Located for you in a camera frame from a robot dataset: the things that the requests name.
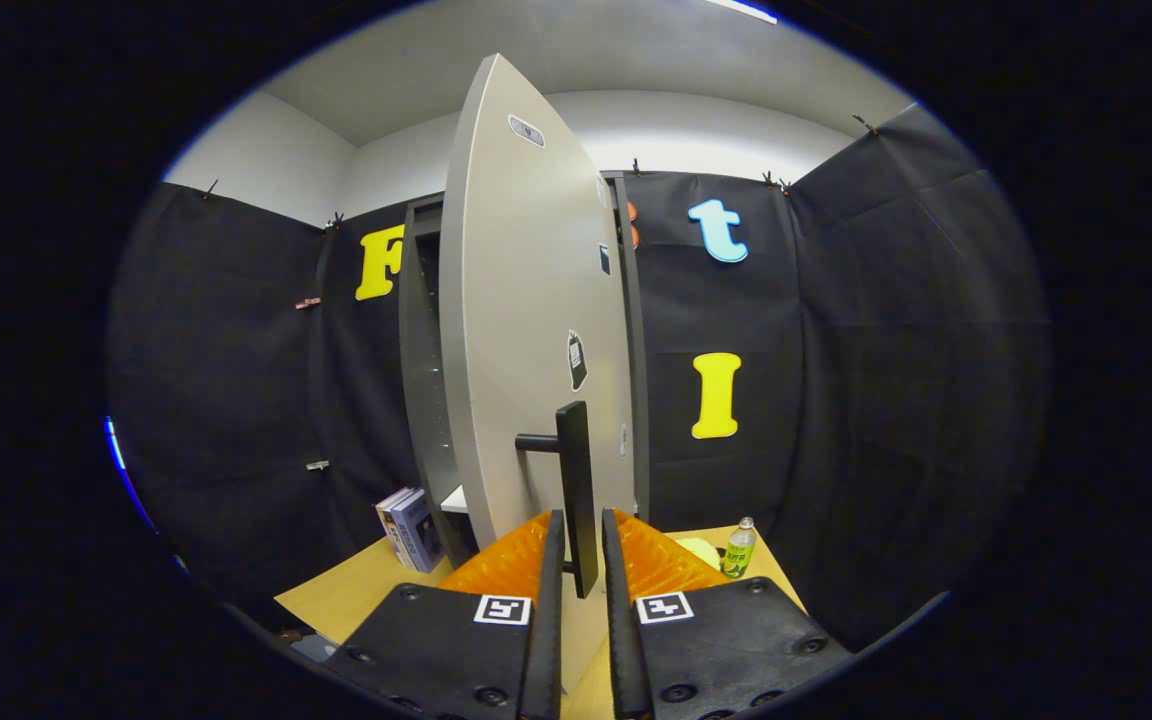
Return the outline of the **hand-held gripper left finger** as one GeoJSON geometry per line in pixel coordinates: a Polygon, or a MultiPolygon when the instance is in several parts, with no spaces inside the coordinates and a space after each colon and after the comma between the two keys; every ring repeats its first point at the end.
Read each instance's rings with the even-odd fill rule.
{"type": "Polygon", "coordinates": [[[324,673],[407,719],[558,719],[564,514],[536,524],[538,596],[397,584],[324,673]]]}

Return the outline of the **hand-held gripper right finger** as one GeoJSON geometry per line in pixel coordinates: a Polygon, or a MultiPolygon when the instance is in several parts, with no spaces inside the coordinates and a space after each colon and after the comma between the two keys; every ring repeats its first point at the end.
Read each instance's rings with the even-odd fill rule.
{"type": "Polygon", "coordinates": [[[626,511],[602,511],[602,556],[617,719],[755,719],[852,665],[773,579],[699,582],[694,553],[626,511]]]}

